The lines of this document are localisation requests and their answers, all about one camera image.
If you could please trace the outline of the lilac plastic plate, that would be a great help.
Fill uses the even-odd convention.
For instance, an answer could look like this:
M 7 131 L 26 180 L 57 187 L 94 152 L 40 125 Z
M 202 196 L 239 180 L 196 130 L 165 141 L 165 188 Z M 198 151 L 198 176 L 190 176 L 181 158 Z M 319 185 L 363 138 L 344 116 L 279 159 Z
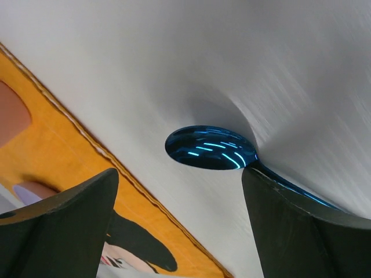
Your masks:
M 41 197 L 39 197 L 37 194 L 35 194 L 31 190 L 24 188 L 22 186 L 19 186 L 19 185 L 15 185 L 13 187 L 13 190 L 16 196 L 23 202 L 25 206 L 39 202 L 42 199 Z

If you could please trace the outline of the blue plastic spoon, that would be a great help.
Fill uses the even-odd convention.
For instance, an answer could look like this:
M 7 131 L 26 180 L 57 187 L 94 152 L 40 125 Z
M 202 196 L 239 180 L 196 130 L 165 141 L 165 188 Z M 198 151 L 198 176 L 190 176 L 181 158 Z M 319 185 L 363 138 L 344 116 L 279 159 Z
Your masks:
M 326 207 L 340 210 L 270 170 L 259 159 L 255 146 L 247 138 L 231 130 L 207 125 L 183 127 L 167 137 L 165 151 L 178 163 L 200 169 L 256 170 L 281 188 Z

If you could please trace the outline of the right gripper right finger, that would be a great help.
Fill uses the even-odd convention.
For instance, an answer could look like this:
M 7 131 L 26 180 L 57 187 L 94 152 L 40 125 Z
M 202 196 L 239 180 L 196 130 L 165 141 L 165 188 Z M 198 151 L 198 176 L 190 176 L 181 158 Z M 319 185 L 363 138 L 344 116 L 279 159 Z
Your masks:
M 264 277 L 370 277 L 370 220 L 319 204 L 253 169 L 242 186 Z

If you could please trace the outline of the orange Mickey Mouse cloth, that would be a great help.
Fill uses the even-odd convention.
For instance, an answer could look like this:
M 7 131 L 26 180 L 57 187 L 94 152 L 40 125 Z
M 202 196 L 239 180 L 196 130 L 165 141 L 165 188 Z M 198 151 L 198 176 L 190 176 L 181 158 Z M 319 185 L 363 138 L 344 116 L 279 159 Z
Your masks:
M 119 187 L 102 263 L 184 277 L 231 273 L 101 145 L 5 47 L 1 81 L 24 101 L 31 125 L 1 148 L 1 184 L 23 181 L 65 191 L 114 168 Z

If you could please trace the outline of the pink plastic cup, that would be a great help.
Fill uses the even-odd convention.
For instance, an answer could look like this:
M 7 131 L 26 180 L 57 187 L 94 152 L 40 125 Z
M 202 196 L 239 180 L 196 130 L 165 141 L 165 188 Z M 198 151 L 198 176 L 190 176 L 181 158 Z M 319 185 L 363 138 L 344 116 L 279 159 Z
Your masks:
M 31 124 L 31 114 L 18 94 L 1 81 L 1 147 Z

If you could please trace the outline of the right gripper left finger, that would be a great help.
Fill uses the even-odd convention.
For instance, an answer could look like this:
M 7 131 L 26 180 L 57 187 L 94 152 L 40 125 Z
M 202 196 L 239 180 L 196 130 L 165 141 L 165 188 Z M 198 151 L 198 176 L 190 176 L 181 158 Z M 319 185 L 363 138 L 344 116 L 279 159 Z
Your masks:
M 1 277 L 96 277 L 118 184 L 110 168 L 1 214 Z

